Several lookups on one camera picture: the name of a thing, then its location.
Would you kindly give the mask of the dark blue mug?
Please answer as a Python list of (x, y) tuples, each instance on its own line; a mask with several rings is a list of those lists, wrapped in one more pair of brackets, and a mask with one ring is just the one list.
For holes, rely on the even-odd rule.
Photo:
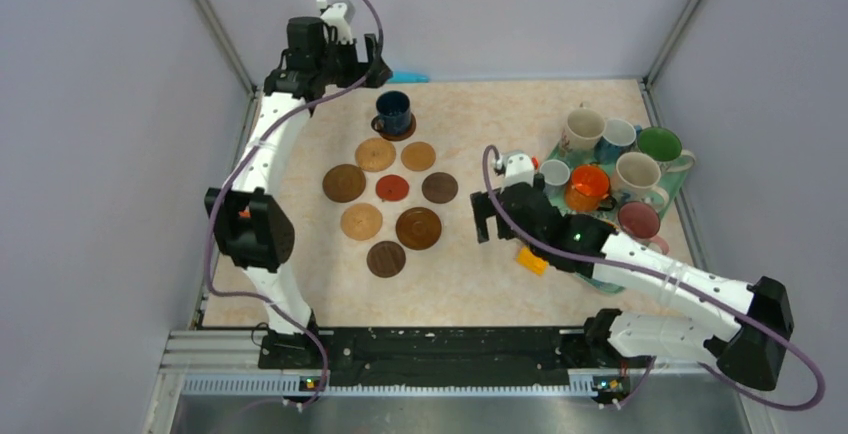
[(392, 137), (406, 135), (412, 126), (411, 101), (401, 91), (387, 91), (381, 94), (375, 103), (376, 116), (372, 119), (372, 129)]

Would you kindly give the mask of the woven rattan coaster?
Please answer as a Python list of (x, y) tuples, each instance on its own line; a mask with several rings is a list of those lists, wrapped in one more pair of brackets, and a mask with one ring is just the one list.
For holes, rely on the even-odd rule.
[(396, 160), (394, 145), (382, 138), (370, 138), (359, 144), (354, 154), (357, 165), (366, 172), (381, 172)]

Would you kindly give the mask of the cream seashell mug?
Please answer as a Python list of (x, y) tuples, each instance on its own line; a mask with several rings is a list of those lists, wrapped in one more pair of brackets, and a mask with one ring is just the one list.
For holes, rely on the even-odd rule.
[(604, 129), (605, 118), (587, 103), (582, 103), (566, 116), (558, 145), (559, 152), (564, 155), (592, 150)]

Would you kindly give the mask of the medium brown round coaster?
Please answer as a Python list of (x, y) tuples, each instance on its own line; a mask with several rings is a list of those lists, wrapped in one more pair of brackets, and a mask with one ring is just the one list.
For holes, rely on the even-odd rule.
[(366, 188), (364, 171), (357, 165), (340, 164), (327, 171), (322, 180), (325, 196), (336, 203), (358, 199)]

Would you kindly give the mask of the dark walnut coaster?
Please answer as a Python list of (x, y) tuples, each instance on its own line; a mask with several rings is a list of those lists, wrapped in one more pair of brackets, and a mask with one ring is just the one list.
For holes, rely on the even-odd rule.
[(421, 191), (424, 198), (435, 204), (446, 204), (452, 201), (459, 190), (454, 176), (446, 172), (429, 174), (422, 182)]

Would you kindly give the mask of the light wood coaster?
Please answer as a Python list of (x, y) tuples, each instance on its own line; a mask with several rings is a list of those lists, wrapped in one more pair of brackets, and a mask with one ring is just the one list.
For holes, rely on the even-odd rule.
[(426, 142), (413, 142), (408, 144), (401, 152), (402, 164), (414, 172), (422, 172), (430, 169), (437, 159), (435, 149)]

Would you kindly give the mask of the red round coaster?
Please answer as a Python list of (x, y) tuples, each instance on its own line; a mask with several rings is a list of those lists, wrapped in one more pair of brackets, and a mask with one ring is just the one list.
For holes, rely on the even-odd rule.
[(386, 202), (399, 202), (404, 200), (410, 191), (409, 183), (402, 176), (389, 174), (381, 177), (375, 186), (375, 193), (379, 199)]

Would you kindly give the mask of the large brown wooden saucer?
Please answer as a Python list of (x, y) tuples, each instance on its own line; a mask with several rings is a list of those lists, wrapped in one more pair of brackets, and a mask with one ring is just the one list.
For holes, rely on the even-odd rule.
[(441, 237), (442, 223), (431, 209), (413, 207), (404, 211), (397, 219), (395, 231), (398, 241), (412, 250), (433, 247)]

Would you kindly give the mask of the cork coaster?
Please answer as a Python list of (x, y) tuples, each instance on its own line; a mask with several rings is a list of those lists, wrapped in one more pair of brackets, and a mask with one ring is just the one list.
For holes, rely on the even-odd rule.
[(382, 213), (368, 203), (348, 207), (340, 219), (342, 232), (350, 239), (366, 241), (376, 236), (383, 225)]

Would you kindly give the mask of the dark woven coaster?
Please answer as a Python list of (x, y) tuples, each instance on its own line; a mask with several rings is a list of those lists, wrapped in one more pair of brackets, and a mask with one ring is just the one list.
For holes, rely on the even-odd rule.
[(366, 263), (373, 275), (379, 278), (391, 278), (404, 269), (406, 253), (397, 242), (381, 241), (369, 249)]

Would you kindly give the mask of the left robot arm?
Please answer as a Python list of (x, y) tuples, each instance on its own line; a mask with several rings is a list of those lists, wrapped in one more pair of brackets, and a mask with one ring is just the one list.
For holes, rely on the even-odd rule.
[(296, 233), (278, 200), (293, 147), (317, 106), (359, 87), (377, 88), (392, 71), (382, 58), (382, 31), (365, 35), (366, 58), (346, 40), (336, 21), (318, 17), (289, 20), (288, 46), (264, 80), (260, 113), (241, 160), (219, 188), (204, 199), (219, 252), (254, 285), (271, 332), (281, 336), (283, 355), (297, 367), (319, 358), (320, 340), (309, 331), (313, 310), (304, 300), (290, 258)]

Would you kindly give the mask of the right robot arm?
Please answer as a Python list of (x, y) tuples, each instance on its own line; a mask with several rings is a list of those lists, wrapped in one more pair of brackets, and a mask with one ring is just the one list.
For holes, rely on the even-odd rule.
[(725, 279), (656, 252), (613, 225), (564, 214), (538, 188), (518, 183), (470, 196), (479, 242), (520, 239), (551, 267), (652, 296), (676, 311), (662, 317), (617, 308), (583, 325), (586, 351), (600, 366), (625, 358), (668, 357), (704, 363), (729, 379), (773, 391), (793, 320), (785, 286), (766, 276), (754, 284)]

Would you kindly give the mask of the orange plastic cup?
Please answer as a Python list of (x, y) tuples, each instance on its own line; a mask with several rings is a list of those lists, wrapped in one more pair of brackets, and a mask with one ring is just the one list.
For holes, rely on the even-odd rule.
[(563, 199), (569, 209), (578, 213), (611, 212), (618, 205), (611, 194), (609, 176), (594, 164), (580, 165), (572, 171)]

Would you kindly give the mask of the small grey cup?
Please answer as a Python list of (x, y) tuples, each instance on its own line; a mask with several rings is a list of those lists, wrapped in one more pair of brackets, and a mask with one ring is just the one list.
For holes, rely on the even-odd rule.
[(544, 194), (548, 198), (562, 195), (571, 178), (571, 168), (562, 160), (548, 159), (538, 169), (544, 178)]

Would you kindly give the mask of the yellow toy block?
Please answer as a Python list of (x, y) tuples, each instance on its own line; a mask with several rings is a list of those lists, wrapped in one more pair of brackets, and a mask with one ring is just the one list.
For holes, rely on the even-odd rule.
[(521, 267), (539, 277), (544, 275), (549, 266), (546, 260), (536, 256), (528, 247), (522, 247), (518, 251), (515, 261)]

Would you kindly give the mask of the green patterned tray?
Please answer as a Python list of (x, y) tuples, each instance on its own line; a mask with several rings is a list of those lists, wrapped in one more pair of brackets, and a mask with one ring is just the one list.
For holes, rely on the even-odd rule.
[[(578, 167), (580, 165), (585, 165), (585, 164), (598, 165), (601, 169), (603, 169), (606, 172), (606, 174), (609, 176), (610, 181), (611, 181), (611, 174), (613, 172), (613, 169), (614, 169), (616, 162), (610, 163), (610, 164), (599, 164), (595, 160), (594, 148), (591, 151), (571, 152), (571, 153), (567, 153), (567, 154), (564, 154), (564, 155), (562, 155), (559, 152), (559, 148), (555, 148), (551, 151), (551, 153), (548, 155), (546, 160), (548, 160), (548, 159), (559, 159), (559, 160), (564, 161), (571, 168), (571, 173), (576, 167)], [(632, 149), (628, 152), (639, 152), (639, 151), (636, 149), (635, 145), (633, 145)], [(686, 178), (687, 171), (676, 172), (676, 173), (663, 173), (662, 172), (662, 178), (659, 182), (659, 186), (664, 188), (668, 192), (668, 194), (670, 196), (670, 202), (665, 208), (663, 208), (661, 210), (655, 210), (654, 209), (658, 213), (659, 217), (663, 217), (664, 214), (669, 209), (669, 206), (672, 204), (672, 200), (673, 200), (674, 196), (677, 194), (677, 192), (679, 191), (680, 187), (682, 186), (682, 184), (683, 184), (683, 182)], [(552, 201), (554, 206), (560, 208), (560, 210), (563, 211), (564, 213), (566, 213), (566, 214), (587, 214), (587, 215), (590, 215), (592, 217), (598, 218), (602, 221), (612, 222), (612, 223), (614, 223), (618, 226), (617, 214), (618, 214), (620, 207), (622, 206), (619, 203), (618, 203), (617, 207), (611, 212), (578, 213), (578, 212), (572, 211), (571, 209), (569, 209), (565, 205), (563, 195), (564, 195), (564, 192), (563, 192), (562, 195), (558, 195), (554, 198), (550, 198), (550, 200)]]

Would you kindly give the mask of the maroon pink mug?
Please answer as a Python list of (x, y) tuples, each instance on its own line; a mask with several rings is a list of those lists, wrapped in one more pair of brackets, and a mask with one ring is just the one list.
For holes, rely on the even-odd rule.
[(617, 223), (624, 233), (644, 247), (669, 254), (668, 242), (659, 235), (661, 218), (651, 205), (638, 201), (623, 204), (617, 214)]

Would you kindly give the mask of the blue marker pen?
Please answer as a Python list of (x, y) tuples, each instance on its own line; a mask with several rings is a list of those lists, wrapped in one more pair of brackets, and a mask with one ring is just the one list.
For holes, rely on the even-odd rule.
[(412, 84), (412, 83), (429, 83), (430, 78), (421, 73), (395, 71), (388, 80), (388, 83), (393, 84)]

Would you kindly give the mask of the cream large mug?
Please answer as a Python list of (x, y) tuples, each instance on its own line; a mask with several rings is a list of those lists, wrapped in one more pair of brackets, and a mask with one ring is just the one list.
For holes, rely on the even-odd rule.
[(640, 152), (622, 154), (611, 174), (611, 192), (620, 205), (644, 202), (655, 210), (670, 202), (668, 192), (659, 186), (662, 171), (650, 156)]

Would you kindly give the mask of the white blue mug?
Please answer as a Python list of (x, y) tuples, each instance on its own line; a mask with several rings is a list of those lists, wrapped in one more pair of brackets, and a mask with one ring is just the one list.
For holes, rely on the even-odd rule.
[(636, 127), (624, 119), (605, 120), (602, 135), (595, 145), (594, 156), (599, 164), (615, 163), (628, 152), (637, 138)]

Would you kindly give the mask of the green mug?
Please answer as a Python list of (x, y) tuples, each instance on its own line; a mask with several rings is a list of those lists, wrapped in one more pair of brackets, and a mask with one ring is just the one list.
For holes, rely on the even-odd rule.
[(663, 127), (642, 129), (637, 134), (635, 147), (651, 157), (663, 173), (685, 172), (697, 161), (695, 154), (683, 147), (679, 137)]

